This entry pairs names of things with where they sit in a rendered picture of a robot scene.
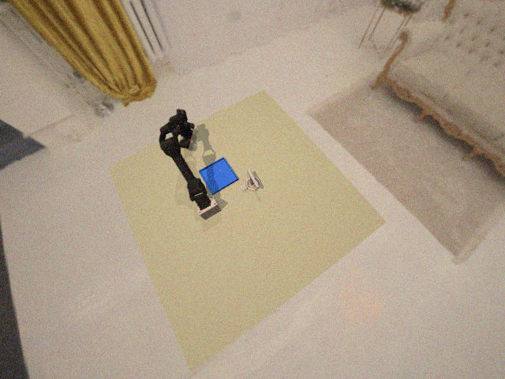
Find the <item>grey metal cross-bar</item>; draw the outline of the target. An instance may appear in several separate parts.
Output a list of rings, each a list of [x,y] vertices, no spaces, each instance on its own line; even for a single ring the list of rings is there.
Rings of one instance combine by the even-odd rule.
[[[250,182],[251,182],[251,185],[255,185],[255,187],[258,189],[259,188],[259,185],[258,183],[256,182],[256,179],[254,178],[252,172],[250,171],[250,169],[247,170],[249,176],[250,176]]]

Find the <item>blue tray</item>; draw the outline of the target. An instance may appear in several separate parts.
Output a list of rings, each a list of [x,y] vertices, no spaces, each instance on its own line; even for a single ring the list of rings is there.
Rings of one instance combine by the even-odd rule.
[[[237,175],[224,157],[198,170],[198,172],[212,195],[238,180]]]

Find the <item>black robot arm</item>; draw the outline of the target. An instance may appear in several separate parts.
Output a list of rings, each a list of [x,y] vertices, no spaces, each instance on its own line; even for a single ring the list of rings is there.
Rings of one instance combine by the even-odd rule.
[[[178,108],[176,113],[177,114],[170,117],[169,122],[165,126],[160,128],[161,134],[159,137],[159,147],[166,155],[170,156],[178,166],[187,182],[189,199],[191,201],[195,201],[201,211],[211,206],[211,201],[208,196],[206,196],[207,190],[205,189],[204,184],[199,178],[194,177],[183,155],[181,154],[181,146],[178,141],[178,135],[182,136],[180,131],[183,133],[189,132],[190,128],[189,123],[187,122],[188,119],[185,110]],[[172,133],[173,137],[165,140],[166,134],[168,133]]]

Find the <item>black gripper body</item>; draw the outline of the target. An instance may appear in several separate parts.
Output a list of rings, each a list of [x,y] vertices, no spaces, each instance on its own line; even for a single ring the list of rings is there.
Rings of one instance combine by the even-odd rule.
[[[189,148],[189,145],[190,145],[190,142],[189,142],[189,138],[191,137],[192,135],[192,130],[191,129],[194,129],[195,128],[195,125],[193,123],[190,123],[189,122],[189,132],[187,133],[183,133],[182,131],[180,131],[180,133],[182,133],[182,137],[183,137],[183,141],[180,141],[179,144],[182,148]],[[188,139],[187,139],[188,138]]]

